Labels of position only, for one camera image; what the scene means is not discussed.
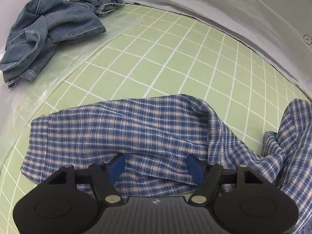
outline plaid shirt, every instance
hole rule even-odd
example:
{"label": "plaid shirt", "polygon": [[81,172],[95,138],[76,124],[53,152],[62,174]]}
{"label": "plaid shirt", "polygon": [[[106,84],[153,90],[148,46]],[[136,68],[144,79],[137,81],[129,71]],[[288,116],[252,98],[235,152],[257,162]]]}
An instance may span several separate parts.
{"label": "plaid shirt", "polygon": [[[266,132],[262,156],[253,153],[203,100],[188,95],[100,102],[32,121],[22,173],[36,183],[60,167],[87,168],[125,154],[116,189],[127,196],[169,196],[196,187],[188,154],[227,169],[249,165],[299,208],[294,233],[312,233],[312,104],[292,101],[278,133]],[[90,187],[78,187],[91,192]],[[233,188],[223,185],[222,192]]]}

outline circle with x symbol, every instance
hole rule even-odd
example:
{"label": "circle with x symbol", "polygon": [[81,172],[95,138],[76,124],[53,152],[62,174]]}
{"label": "circle with x symbol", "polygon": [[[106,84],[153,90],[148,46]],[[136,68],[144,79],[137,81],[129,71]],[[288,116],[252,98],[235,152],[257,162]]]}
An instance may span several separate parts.
{"label": "circle with x symbol", "polygon": [[303,38],[308,45],[312,44],[312,38],[309,35],[306,34]]}

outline silver screw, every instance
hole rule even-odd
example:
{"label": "silver screw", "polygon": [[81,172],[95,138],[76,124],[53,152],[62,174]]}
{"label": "silver screw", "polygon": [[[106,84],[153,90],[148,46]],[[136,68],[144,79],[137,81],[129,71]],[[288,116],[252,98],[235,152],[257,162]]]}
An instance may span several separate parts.
{"label": "silver screw", "polygon": [[108,203],[117,203],[118,201],[121,200],[121,198],[118,195],[109,195],[109,196],[106,196],[105,200]]}
{"label": "silver screw", "polygon": [[191,201],[193,201],[194,203],[197,204],[202,204],[204,202],[206,202],[207,198],[205,196],[202,195],[195,195],[194,197],[191,198]]}

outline green grid surface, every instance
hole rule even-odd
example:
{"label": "green grid surface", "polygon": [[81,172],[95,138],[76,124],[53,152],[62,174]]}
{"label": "green grid surface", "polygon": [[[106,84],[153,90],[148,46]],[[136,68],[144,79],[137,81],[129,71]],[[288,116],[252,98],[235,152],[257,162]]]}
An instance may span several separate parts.
{"label": "green grid surface", "polygon": [[[144,22],[101,47],[51,94],[32,119],[61,109],[121,98],[189,94],[204,99],[259,153],[294,98],[308,100],[255,52],[193,18],[126,4],[114,13]],[[0,168],[0,234],[18,230],[16,202],[36,185],[21,175],[30,122]]]}

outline white fabric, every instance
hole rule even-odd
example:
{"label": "white fabric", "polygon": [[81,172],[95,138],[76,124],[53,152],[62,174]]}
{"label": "white fabric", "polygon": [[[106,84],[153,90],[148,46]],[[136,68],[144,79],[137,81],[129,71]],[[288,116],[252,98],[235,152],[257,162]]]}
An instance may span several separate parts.
{"label": "white fabric", "polygon": [[242,41],[312,96],[312,0],[125,0],[179,12]]}

